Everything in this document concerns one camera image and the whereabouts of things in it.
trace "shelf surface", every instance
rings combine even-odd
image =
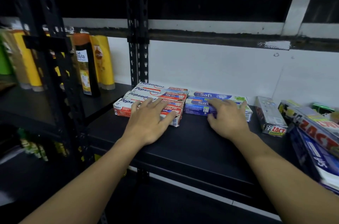
[[[12,75],[0,75],[0,80],[17,82]],[[91,98],[81,94],[85,115],[90,121],[112,108],[112,103],[132,87],[115,83],[115,89],[100,89],[101,96]],[[0,95],[0,120],[7,124],[44,133],[57,138],[57,129],[45,92],[22,89],[19,85]]]
[[[262,134],[254,107],[251,108],[251,131],[298,166],[290,140]],[[103,154],[110,149],[122,136],[128,120],[110,110],[92,122],[89,135],[95,153]],[[136,155],[131,165],[276,213],[239,150],[216,134],[205,116],[184,114],[179,127],[169,126],[158,141]]]

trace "dark floor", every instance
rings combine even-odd
[[[3,163],[0,190],[17,201],[0,207],[0,216],[18,223],[64,186],[66,175],[62,163],[25,153]],[[157,179],[136,184],[136,173],[128,171],[106,207],[108,223],[281,223]]]

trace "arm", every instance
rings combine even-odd
[[[218,111],[217,119],[208,116],[211,127],[240,150],[284,223],[338,223],[339,198],[250,132],[245,104],[238,109],[229,100],[209,102]]]
[[[112,149],[21,223],[97,223],[133,157],[144,145],[155,142],[176,116],[173,111],[160,121],[167,103],[151,100],[144,101],[138,110],[140,102],[134,103],[126,130]]]

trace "hand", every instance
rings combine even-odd
[[[208,100],[217,110],[217,118],[209,114],[207,119],[212,129],[220,136],[229,140],[236,139],[241,133],[250,132],[245,118],[245,108],[247,102],[244,101],[238,108],[237,104],[231,100],[221,101],[214,98]]]
[[[122,138],[133,139],[143,147],[157,141],[177,113],[171,111],[163,120],[160,120],[160,113],[168,104],[168,102],[162,102],[161,98],[154,102],[152,98],[148,98],[138,109],[139,104],[140,101],[132,104],[131,116]]]

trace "blue toothpaste box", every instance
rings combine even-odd
[[[294,124],[288,134],[303,172],[339,195],[339,160]]]
[[[185,113],[207,116],[208,114],[216,115],[217,110],[207,102],[207,98],[189,97],[185,101]],[[252,113],[251,108],[246,106],[245,117],[247,122],[251,120]]]
[[[248,104],[247,97],[239,97],[239,96],[231,96],[231,95],[223,95],[223,94],[214,94],[214,93],[208,93],[208,92],[199,92],[199,91],[190,91],[189,97],[201,97],[201,98],[218,98],[221,100],[232,100],[236,102],[237,104],[241,104],[243,101],[246,101]]]

